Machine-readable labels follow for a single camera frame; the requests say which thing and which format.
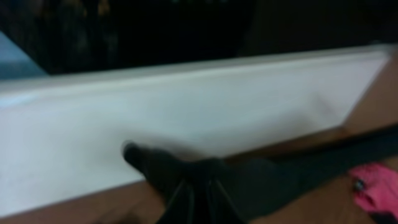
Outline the black polo shirt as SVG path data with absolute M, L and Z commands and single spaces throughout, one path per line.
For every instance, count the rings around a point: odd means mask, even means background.
M 129 143 L 124 160 L 144 175 L 167 206 L 181 182 L 195 194 L 192 223 L 211 223 L 206 188 L 218 180 L 247 223 L 268 215 L 349 169 L 397 154 L 397 127 L 329 144 L 322 151 L 280 161 L 251 159 L 235 166 L 218 158 L 182 161 L 171 153 Z

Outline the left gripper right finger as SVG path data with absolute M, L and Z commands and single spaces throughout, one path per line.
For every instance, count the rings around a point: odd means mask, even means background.
M 206 197 L 212 224 L 246 224 L 218 180 L 209 182 Z

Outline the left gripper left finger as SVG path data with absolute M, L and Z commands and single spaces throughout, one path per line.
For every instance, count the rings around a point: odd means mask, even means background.
M 181 182 L 156 224 L 192 224 L 194 208 L 194 191 L 189 184 Z

